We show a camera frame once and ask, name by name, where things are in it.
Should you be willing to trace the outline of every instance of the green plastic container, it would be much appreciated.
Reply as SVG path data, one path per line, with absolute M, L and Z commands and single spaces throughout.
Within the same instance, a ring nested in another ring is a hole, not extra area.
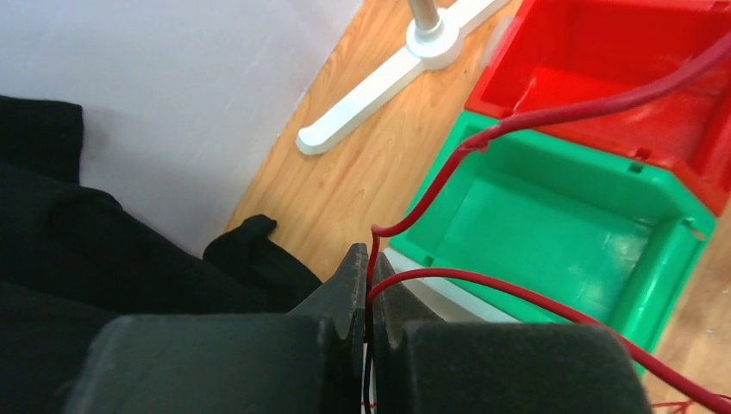
M 410 208 L 459 143 L 495 123 L 463 112 Z M 652 351 L 714 227 L 671 173 L 523 131 L 470 154 L 390 245 L 425 267 L 526 287 Z M 523 322 L 564 322 L 507 294 L 453 283 Z

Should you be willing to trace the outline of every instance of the red wire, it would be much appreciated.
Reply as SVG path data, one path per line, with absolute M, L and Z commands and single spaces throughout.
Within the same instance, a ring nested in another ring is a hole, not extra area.
M 490 141 L 495 140 L 502 135 L 509 134 L 520 129 L 534 129 L 542 126 L 554 125 L 556 123 L 572 122 L 580 119 L 604 116 L 616 112 L 622 112 L 624 110 L 629 110 L 636 106 L 646 104 L 655 99 L 663 97 L 664 95 L 667 95 L 683 87 L 684 85 L 687 85 L 694 78 L 697 78 L 704 72 L 708 71 L 712 66 L 715 66 L 724 61 L 730 54 L 731 32 L 725 34 L 721 39 L 714 43 L 713 46 L 706 49 L 703 53 L 698 55 L 695 59 L 691 60 L 684 66 L 681 66 L 679 69 L 677 69 L 677 71 L 670 73 L 663 78 L 655 80 L 650 84 L 611 97 L 603 97 L 583 103 L 575 103 L 558 108 L 536 110 L 523 114 L 513 115 L 502 120 L 498 125 L 490 127 L 463 141 L 449 156 L 447 162 L 440 169 L 439 173 L 434 178 L 434 181 L 426 190 L 422 198 L 418 201 L 418 203 L 416 203 L 414 209 L 402 221 L 396 223 L 393 226 L 385 228 L 379 227 L 377 225 L 371 226 L 373 243 L 371 255 L 368 258 L 366 283 L 366 290 L 369 292 L 369 304 L 372 304 L 372 300 L 375 298 L 376 295 L 378 295 L 378 292 L 381 292 L 383 289 L 385 289 L 385 287 L 393 285 L 394 283 L 398 283 L 398 281 L 404 280 L 404 274 L 420 275 L 411 277 L 409 279 L 414 279 L 416 277 L 434 277 L 435 269 L 423 270 L 423 273 L 401 273 L 382 281 L 375 287 L 372 286 L 373 275 L 375 274 L 376 260 L 378 258 L 378 255 L 376 253 L 380 249 L 380 238 L 399 235 L 403 233 L 406 229 L 411 227 L 416 222 L 416 220 L 418 220 L 424 214 L 429 205 L 433 203 L 434 199 L 439 194 L 442 187 L 444 187 L 444 184 L 447 183 L 449 178 L 454 173 L 454 170 L 457 169 L 459 164 L 469 153 L 477 150 L 485 151 Z M 453 276 L 446 277 L 451 277 L 453 279 L 464 279 L 465 277 L 474 276 L 482 278 L 480 279 L 480 281 L 477 281 L 475 283 L 480 283 L 481 281 L 485 281 L 487 279 L 490 281 L 490 283 L 499 282 L 505 284 L 502 285 L 502 287 L 505 289 L 509 289 L 507 286 L 521 289 L 518 286 L 507 284 L 506 282 L 502 282 L 497 279 L 487 278 L 476 273 L 462 272 L 456 270 L 449 270 L 449 272 L 453 273 Z M 576 310 L 553 302 L 550 299 L 538 295 L 537 293 L 526 291 L 525 289 L 517 292 L 521 292 L 527 297 L 531 297 L 533 300 L 538 302 L 539 306 L 540 304 L 552 306 L 551 308 L 547 309 L 549 309 L 550 311 L 554 311 L 554 313 L 566 317 L 567 319 L 571 320 L 571 318 L 567 316 L 569 315 L 576 317 L 579 320 L 582 320 L 583 322 L 581 323 L 599 323 L 598 321 L 591 319 L 590 317 L 587 317 L 586 315 Z M 556 310 L 568 313 L 567 315 L 563 315 Z M 369 337 L 370 341 L 371 332 L 369 331 L 369 329 L 366 329 L 366 336 Z M 627 341 L 624 338 L 622 338 L 622 340 L 628 347 L 630 354 L 633 356 L 633 358 L 635 358 L 637 362 L 647 368 L 647 370 L 649 370 L 650 372 L 658 375 L 669 385 L 677 388 L 692 399 L 696 400 L 699 404 L 706 406 L 712 411 L 723 414 L 731 414 L 731 405 L 729 403 L 723 401 L 716 395 L 696 385 L 692 381 L 689 381 L 679 373 L 662 364 L 660 361 L 654 359 L 650 354 L 637 348 L 633 343 Z

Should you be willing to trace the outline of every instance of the wooden surface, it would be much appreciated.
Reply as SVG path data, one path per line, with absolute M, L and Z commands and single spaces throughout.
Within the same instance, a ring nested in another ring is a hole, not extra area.
M 451 1 L 438 3 L 446 7 Z M 514 0 L 473 32 L 447 69 L 421 75 L 329 153 L 306 157 L 295 145 L 297 131 L 403 46 L 411 18 L 407 2 L 365 0 L 227 229 L 267 214 L 278 221 L 272 239 L 327 279 L 352 243 L 370 244 L 371 224 L 395 223 L 406 211 L 477 81 L 492 29 L 518 5 Z M 729 215 L 720 221 L 656 352 L 675 369 L 726 394 L 731 394 Z M 652 376 L 645 382 L 652 401 L 679 399 Z

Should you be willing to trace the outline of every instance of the black garment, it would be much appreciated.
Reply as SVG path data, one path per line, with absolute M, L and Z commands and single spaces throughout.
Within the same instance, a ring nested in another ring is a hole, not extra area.
M 54 412 L 116 314 L 284 312 L 321 284 L 266 238 L 265 216 L 208 263 L 79 186 L 83 130 L 77 105 L 0 97 L 1 412 Z

